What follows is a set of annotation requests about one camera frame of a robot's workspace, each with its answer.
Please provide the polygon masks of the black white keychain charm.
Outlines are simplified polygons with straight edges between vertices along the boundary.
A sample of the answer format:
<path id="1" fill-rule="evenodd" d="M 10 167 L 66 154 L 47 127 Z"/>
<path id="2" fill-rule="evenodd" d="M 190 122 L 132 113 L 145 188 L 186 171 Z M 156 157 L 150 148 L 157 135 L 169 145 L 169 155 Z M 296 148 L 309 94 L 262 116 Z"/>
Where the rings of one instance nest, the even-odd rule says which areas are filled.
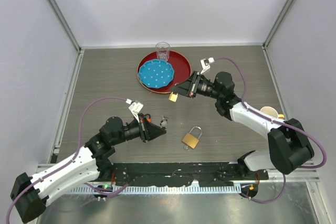
<path id="1" fill-rule="evenodd" d="M 167 116 L 162 116 L 162 119 L 160 121 L 160 127 L 161 128 L 167 128 L 169 118 Z"/>

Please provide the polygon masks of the small brass padlock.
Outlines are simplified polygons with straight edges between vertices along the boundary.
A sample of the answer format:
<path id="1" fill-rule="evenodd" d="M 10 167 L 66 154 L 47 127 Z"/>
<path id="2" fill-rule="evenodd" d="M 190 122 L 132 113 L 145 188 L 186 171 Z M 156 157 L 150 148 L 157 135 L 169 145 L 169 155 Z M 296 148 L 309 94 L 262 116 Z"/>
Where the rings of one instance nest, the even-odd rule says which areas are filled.
<path id="1" fill-rule="evenodd" d="M 176 102 L 177 99 L 178 99 L 178 93 L 176 92 L 171 92 L 170 95 L 169 95 L 169 101 L 171 102 Z"/>

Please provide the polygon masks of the large brass padlock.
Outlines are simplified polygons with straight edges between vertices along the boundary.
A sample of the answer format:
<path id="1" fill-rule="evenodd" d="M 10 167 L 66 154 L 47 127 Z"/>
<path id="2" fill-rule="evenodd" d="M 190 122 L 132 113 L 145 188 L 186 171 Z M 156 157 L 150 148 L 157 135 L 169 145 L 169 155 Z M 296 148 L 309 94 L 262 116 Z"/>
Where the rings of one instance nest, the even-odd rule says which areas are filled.
<path id="1" fill-rule="evenodd" d="M 192 133 L 193 131 L 198 130 L 199 135 L 194 136 Z M 197 144 L 199 143 L 199 139 L 201 138 L 203 132 L 202 129 L 199 126 L 194 126 L 190 129 L 190 131 L 183 137 L 182 143 L 185 145 L 188 145 L 191 149 L 194 149 Z"/>

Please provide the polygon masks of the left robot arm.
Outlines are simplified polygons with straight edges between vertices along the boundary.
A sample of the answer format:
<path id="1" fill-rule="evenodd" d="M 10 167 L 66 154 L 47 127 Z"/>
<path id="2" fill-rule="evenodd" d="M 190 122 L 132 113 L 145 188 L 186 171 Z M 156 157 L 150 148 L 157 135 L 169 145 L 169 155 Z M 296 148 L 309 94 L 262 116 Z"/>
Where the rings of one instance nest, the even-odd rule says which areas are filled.
<path id="1" fill-rule="evenodd" d="M 130 123 L 116 116 L 110 117 L 83 146 L 63 161 L 43 172 L 18 175 L 13 184 L 10 209 L 16 209 L 21 221 L 28 223 L 38 218 L 52 202 L 71 189 L 93 181 L 107 181 L 112 174 L 109 157 L 115 146 L 139 138 L 148 142 L 166 134 L 167 120 L 159 125 L 151 122 L 149 114 L 139 114 Z"/>

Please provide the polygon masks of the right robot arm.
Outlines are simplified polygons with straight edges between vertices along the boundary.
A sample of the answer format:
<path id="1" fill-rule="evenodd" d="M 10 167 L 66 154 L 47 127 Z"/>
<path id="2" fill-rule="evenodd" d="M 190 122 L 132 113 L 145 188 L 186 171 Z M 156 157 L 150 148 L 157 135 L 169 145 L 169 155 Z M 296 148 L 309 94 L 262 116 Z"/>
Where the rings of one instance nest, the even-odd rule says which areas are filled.
<path id="1" fill-rule="evenodd" d="M 277 120 L 249 107 L 235 94 L 234 87 L 228 72 L 219 72 L 214 81 L 210 81 L 194 71 L 187 80 L 174 85 L 172 92 L 189 98 L 200 94 L 215 99 L 220 116 L 250 128 L 267 140 L 267 150 L 251 151 L 238 159 L 239 177 L 250 179 L 262 169 L 276 169 L 288 175 L 314 157 L 314 150 L 298 120 Z"/>

